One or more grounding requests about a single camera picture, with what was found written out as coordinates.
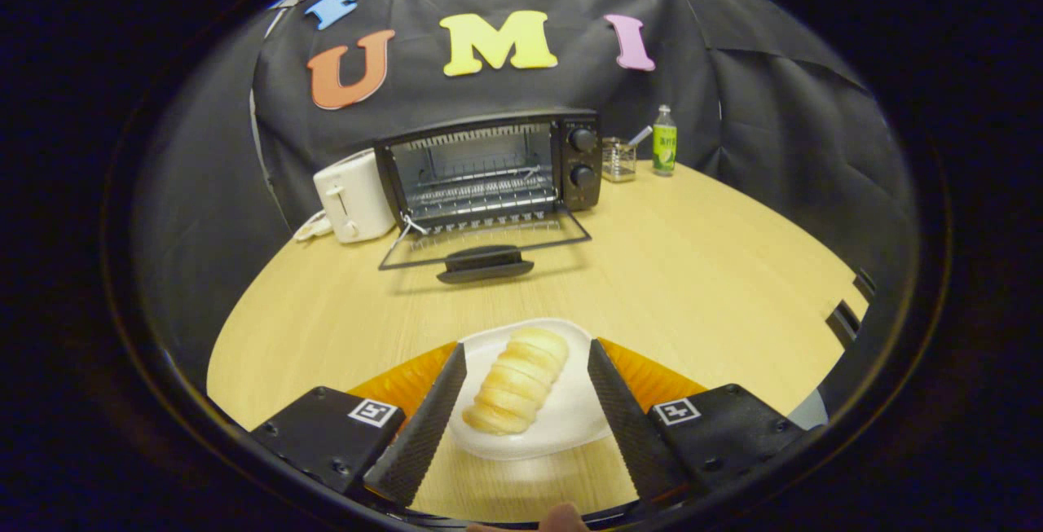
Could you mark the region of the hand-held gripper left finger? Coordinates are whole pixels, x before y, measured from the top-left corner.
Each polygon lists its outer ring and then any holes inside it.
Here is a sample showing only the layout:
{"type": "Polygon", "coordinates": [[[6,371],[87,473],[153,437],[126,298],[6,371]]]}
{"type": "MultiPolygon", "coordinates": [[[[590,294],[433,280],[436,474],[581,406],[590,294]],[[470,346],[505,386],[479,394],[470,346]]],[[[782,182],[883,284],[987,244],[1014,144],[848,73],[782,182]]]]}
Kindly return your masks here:
{"type": "Polygon", "coordinates": [[[316,386],[250,432],[290,468],[339,495],[412,505],[467,376],[451,342],[362,384],[316,386]]]}

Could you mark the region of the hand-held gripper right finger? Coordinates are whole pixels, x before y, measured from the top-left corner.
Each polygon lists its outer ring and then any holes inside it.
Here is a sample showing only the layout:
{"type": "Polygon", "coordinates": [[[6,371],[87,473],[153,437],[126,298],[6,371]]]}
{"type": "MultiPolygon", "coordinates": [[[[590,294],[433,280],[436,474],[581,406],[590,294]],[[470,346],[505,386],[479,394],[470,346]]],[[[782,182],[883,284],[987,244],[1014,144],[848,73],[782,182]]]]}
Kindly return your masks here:
{"type": "Polygon", "coordinates": [[[700,389],[610,341],[590,342],[586,370],[645,505],[748,482],[808,434],[741,385],[700,389]]]}

